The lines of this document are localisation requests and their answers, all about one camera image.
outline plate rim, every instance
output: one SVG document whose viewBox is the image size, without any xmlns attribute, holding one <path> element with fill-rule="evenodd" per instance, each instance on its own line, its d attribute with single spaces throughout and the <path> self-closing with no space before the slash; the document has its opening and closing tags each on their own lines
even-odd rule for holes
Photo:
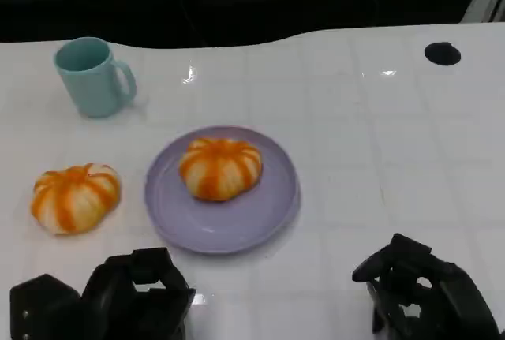
<svg viewBox="0 0 505 340">
<path fill-rule="evenodd" d="M 283 219 L 276 225 L 270 228 L 270 230 L 265 231 L 263 235 L 254 238 L 252 241 L 245 242 L 241 246 L 237 246 L 233 249 L 220 249 L 220 248 L 214 248 L 214 249 L 203 249 L 198 246 L 191 246 L 187 244 L 183 244 L 182 242 L 178 241 L 178 239 L 173 239 L 170 235 L 167 235 L 164 231 L 163 228 L 158 226 L 156 224 L 156 221 L 154 219 L 154 214 L 152 212 L 152 208 L 150 206 L 150 203 L 148 202 L 148 187 L 150 186 L 149 181 L 150 176 L 152 175 L 151 171 L 153 170 L 155 164 L 158 162 L 158 160 L 162 157 L 162 155 L 165 153 L 165 151 L 174 143 L 178 142 L 179 140 L 186 138 L 186 137 L 191 137 L 192 135 L 196 135 L 197 133 L 203 132 L 203 131 L 209 131 L 209 130 L 219 130 L 219 129 L 237 129 L 241 131 L 246 131 L 249 133 L 254 133 L 258 136 L 261 136 L 263 138 L 268 139 L 271 141 L 286 157 L 288 160 L 293 173 L 294 173 L 294 195 L 293 199 L 290 202 L 289 208 L 286 210 L 286 214 L 284 215 Z M 146 173 L 145 179 L 144 179 L 144 204 L 147 208 L 148 211 L 148 216 L 149 219 L 151 220 L 151 224 L 155 227 L 155 231 L 158 233 L 158 235 L 166 242 L 168 242 L 171 245 L 175 245 L 178 248 L 186 249 L 191 252 L 196 252 L 196 253 L 203 253 L 203 254 L 210 254 L 210 255 L 226 255 L 226 254 L 232 254 L 232 253 L 237 253 L 237 252 L 242 252 L 245 251 L 246 249 L 251 249 L 255 248 L 258 245 L 263 244 L 265 241 L 273 237 L 276 233 L 278 233 L 280 230 L 282 230 L 286 225 L 294 220 L 294 218 L 297 216 L 298 212 L 300 211 L 301 207 L 301 187 L 300 187 L 300 181 L 298 178 L 298 173 L 296 171 L 296 168 L 294 167 L 293 160 L 291 160 L 291 157 L 288 155 L 286 151 L 284 151 L 284 148 L 282 148 L 279 143 L 277 143 L 275 140 L 273 140 L 271 137 L 264 135 L 263 133 L 260 133 L 254 129 L 249 129 L 247 127 L 242 127 L 238 125 L 210 125 L 207 127 L 202 127 L 200 129 L 194 129 L 192 131 L 189 131 L 188 133 L 185 133 L 183 135 L 178 136 L 174 140 L 172 140 L 169 144 L 167 144 L 163 149 L 156 155 L 156 157 L 152 160 L 152 162 L 149 165 L 148 172 Z"/>
</svg>

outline light blue mug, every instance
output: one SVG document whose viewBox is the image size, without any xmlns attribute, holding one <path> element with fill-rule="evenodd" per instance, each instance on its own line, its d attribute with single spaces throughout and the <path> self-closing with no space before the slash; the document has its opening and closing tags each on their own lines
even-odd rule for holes
<svg viewBox="0 0 505 340">
<path fill-rule="evenodd" d="M 101 39 L 71 40 L 56 52 L 54 65 L 77 109 L 88 117 L 115 114 L 137 93 L 131 69 L 114 60 L 109 45 Z M 122 91 L 116 68 L 125 74 L 128 93 Z"/>
</svg>

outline black circular hole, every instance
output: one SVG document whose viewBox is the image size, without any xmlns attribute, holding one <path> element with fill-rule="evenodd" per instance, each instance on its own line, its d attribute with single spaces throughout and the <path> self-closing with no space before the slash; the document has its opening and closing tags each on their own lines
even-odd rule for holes
<svg viewBox="0 0 505 340">
<path fill-rule="evenodd" d="M 426 58 L 437 65 L 454 65 L 461 61 L 461 52 L 449 42 L 430 44 L 425 48 Z"/>
</svg>

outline tile grout line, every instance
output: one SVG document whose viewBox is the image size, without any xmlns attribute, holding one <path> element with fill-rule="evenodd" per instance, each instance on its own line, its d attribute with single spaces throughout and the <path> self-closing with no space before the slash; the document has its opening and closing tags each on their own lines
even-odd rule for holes
<svg viewBox="0 0 505 340">
<path fill-rule="evenodd" d="M 310 100 L 310 94 L 309 94 L 309 89 L 311 88 L 311 78 L 309 76 L 309 68 L 308 68 L 308 63 L 306 59 L 306 53 L 304 52 L 303 45 L 300 41 L 300 39 L 297 39 L 297 55 L 298 59 L 300 62 L 301 66 L 301 81 L 303 84 L 304 88 L 304 106 L 305 106 L 305 115 L 307 117 L 307 126 L 309 129 L 309 158 L 310 159 L 316 159 L 316 149 L 314 147 L 315 144 L 315 139 L 314 139 L 314 133 L 315 133 L 315 122 L 314 122 L 314 113 L 312 111 L 312 105 L 311 105 L 311 100 Z M 323 226 L 323 212 L 321 208 L 321 196 L 320 194 L 320 179 L 318 178 L 319 176 L 313 175 L 312 176 L 312 182 L 315 186 L 312 188 L 312 193 L 316 195 L 316 209 L 319 211 L 317 214 L 320 216 L 317 226 L 314 226 L 313 230 L 317 233 L 318 235 L 318 240 L 319 240 L 319 248 L 320 248 L 320 253 L 321 253 L 321 260 L 322 264 L 320 266 L 320 282 L 322 283 L 322 286 L 325 290 L 329 290 L 332 286 L 331 284 L 331 278 L 333 276 L 333 272 L 331 270 L 330 262 L 329 260 L 331 259 L 331 251 L 329 249 L 328 243 L 327 243 L 327 227 Z M 332 306 L 331 302 L 329 299 L 324 299 L 324 306 L 326 308 L 325 311 L 331 312 Z"/>
<path fill-rule="evenodd" d="M 456 178 L 454 176 L 453 167 L 452 167 L 453 163 L 451 162 L 449 155 L 445 152 L 445 149 L 443 148 L 442 141 L 440 139 L 440 132 L 438 130 L 436 120 L 434 119 L 431 109 L 429 107 L 428 97 L 426 96 L 425 91 L 421 87 L 421 83 L 419 81 L 419 76 L 417 75 L 417 70 L 415 68 L 415 60 L 413 58 L 413 49 L 406 42 L 405 38 L 402 38 L 402 42 L 403 42 L 403 46 L 408 51 L 410 62 L 412 63 L 414 89 L 416 90 L 419 100 L 421 101 L 421 105 L 423 106 L 423 109 L 427 113 L 430 135 L 431 135 L 432 140 L 435 144 L 436 151 L 438 153 L 440 161 L 442 162 L 441 166 L 443 169 L 443 174 L 444 174 L 444 177 L 447 181 L 447 185 L 448 185 L 448 188 L 449 188 L 449 191 L 451 194 L 453 204 L 455 206 L 456 211 L 458 212 L 458 217 L 460 219 L 460 223 L 462 224 L 462 228 L 465 233 L 465 238 L 469 243 L 469 250 L 472 253 L 473 262 L 477 263 L 477 265 L 474 265 L 474 268 L 476 269 L 476 271 L 481 271 L 481 275 L 479 277 L 484 278 L 485 283 L 488 286 L 492 286 L 491 278 L 490 278 L 490 275 L 488 274 L 488 268 L 486 267 L 486 264 L 484 262 L 484 258 L 481 255 L 481 251 L 480 251 L 480 247 L 477 243 L 477 239 L 475 237 L 474 232 L 470 229 L 471 225 L 469 224 L 469 215 L 466 210 L 466 206 L 463 202 L 463 199 L 462 199 L 461 195 L 459 194 L 459 191 L 457 188 Z"/>
<path fill-rule="evenodd" d="M 250 57 L 249 57 L 249 48 L 245 48 L 244 52 L 244 106 L 245 106 L 245 120 L 248 124 L 249 128 L 254 129 L 254 120 L 253 120 L 253 111 L 251 109 L 251 95 L 250 89 L 253 88 L 253 84 L 251 83 L 251 73 L 250 73 Z M 260 281 L 258 279 L 258 275 L 256 273 L 255 264 L 251 263 L 249 270 L 249 289 L 245 294 L 245 302 L 246 308 L 249 310 L 249 315 L 251 318 L 251 338 L 255 338 L 261 340 L 263 338 L 263 334 L 261 333 L 261 318 L 260 318 L 260 307 L 259 302 L 256 299 L 260 295 L 259 284 Z"/>
<path fill-rule="evenodd" d="M 391 226 L 398 225 L 398 219 L 396 218 L 395 213 L 392 210 L 391 205 L 387 205 L 387 193 L 389 192 L 389 186 L 387 183 L 386 170 L 383 164 L 382 151 L 380 150 L 379 140 L 377 137 L 372 111 L 370 110 L 370 105 L 368 102 L 368 94 L 366 92 L 366 88 L 363 83 L 363 78 L 360 77 L 359 71 L 359 58 L 357 55 L 356 47 L 354 44 L 354 40 L 347 37 L 346 38 L 347 46 L 349 47 L 350 57 L 353 62 L 353 75 L 357 79 L 357 93 L 361 100 L 361 104 L 363 106 L 363 115 L 365 116 L 365 123 L 368 132 L 368 139 L 370 141 L 370 151 L 372 153 L 372 164 L 374 166 L 375 175 L 377 176 L 377 180 L 379 182 L 380 195 L 383 201 L 383 209 L 385 214 L 387 215 L 388 221 Z"/>
</svg>

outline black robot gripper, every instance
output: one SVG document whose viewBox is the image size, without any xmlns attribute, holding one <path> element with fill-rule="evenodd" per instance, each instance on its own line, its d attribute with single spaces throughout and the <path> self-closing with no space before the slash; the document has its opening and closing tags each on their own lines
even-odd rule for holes
<svg viewBox="0 0 505 340">
<path fill-rule="evenodd" d="M 504 340 L 468 274 L 431 251 L 395 234 L 354 271 L 353 281 L 366 282 L 374 302 L 372 332 L 385 330 L 390 340 Z M 416 315 L 406 314 L 411 305 L 420 309 Z"/>
<path fill-rule="evenodd" d="M 137 291 L 161 282 L 163 288 Z M 165 248 L 112 256 L 82 296 L 50 275 L 10 290 L 12 340 L 184 340 L 190 289 Z"/>
</svg>

